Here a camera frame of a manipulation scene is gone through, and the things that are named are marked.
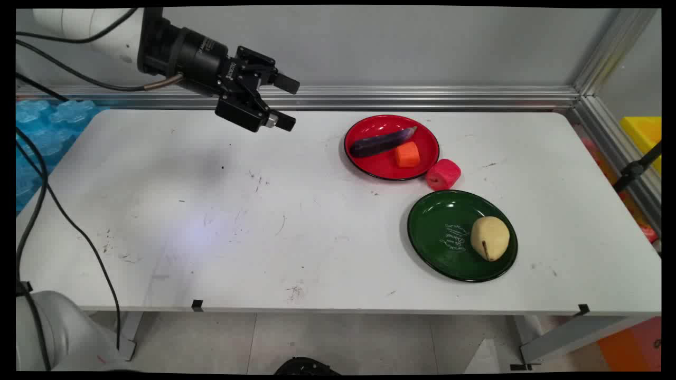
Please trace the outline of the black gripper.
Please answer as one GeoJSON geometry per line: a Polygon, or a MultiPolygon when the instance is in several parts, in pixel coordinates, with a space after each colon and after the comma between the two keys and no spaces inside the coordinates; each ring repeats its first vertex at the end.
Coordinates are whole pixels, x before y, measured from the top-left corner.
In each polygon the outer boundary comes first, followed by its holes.
{"type": "MultiPolygon", "coordinates": [[[[162,8],[144,8],[138,45],[138,69],[142,73],[181,75],[178,85],[202,96],[218,96],[252,107],[260,102],[262,85],[273,85],[296,94],[300,83],[279,72],[275,60],[239,46],[229,55],[226,45],[190,28],[179,28],[163,17],[162,8]]],[[[271,110],[265,126],[292,131],[296,119],[271,110]]]]}

